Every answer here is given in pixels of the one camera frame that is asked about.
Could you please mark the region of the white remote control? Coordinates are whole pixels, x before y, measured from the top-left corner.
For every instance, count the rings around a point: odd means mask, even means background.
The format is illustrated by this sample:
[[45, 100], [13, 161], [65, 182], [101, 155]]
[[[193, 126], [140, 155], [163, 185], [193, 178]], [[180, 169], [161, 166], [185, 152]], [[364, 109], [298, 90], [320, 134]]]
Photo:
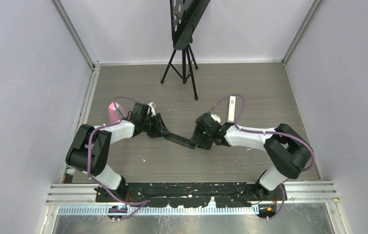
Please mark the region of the white remote control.
[[236, 107], [236, 96], [229, 97], [228, 105], [228, 122], [234, 122], [235, 120], [235, 107]]

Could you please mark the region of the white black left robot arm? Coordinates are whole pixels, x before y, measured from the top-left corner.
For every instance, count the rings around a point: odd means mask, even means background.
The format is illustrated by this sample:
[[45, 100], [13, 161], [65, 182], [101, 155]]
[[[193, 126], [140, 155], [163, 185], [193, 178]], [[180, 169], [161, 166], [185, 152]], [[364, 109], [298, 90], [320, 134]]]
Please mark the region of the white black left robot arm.
[[155, 112], [154, 104], [137, 102], [129, 112], [113, 103], [113, 122], [101, 126], [82, 124], [69, 147], [66, 164], [95, 179], [108, 189], [108, 196], [115, 202], [127, 194], [126, 180], [107, 163], [111, 144], [146, 133], [150, 138], [167, 137], [161, 115]]

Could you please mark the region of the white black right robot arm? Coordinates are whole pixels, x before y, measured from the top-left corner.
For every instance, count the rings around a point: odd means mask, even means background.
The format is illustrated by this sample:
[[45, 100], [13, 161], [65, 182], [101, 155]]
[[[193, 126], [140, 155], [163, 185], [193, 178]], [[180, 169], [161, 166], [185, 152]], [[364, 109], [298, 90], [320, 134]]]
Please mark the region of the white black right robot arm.
[[209, 150], [212, 145], [248, 147], [266, 152], [272, 161], [252, 187], [252, 194], [268, 200], [288, 179], [297, 179], [312, 161], [314, 152], [293, 128], [279, 124], [276, 128], [257, 129], [226, 122], [220, 124], [216, 115], [207, 112], [195, 121], [191, 138], [199, 148]]

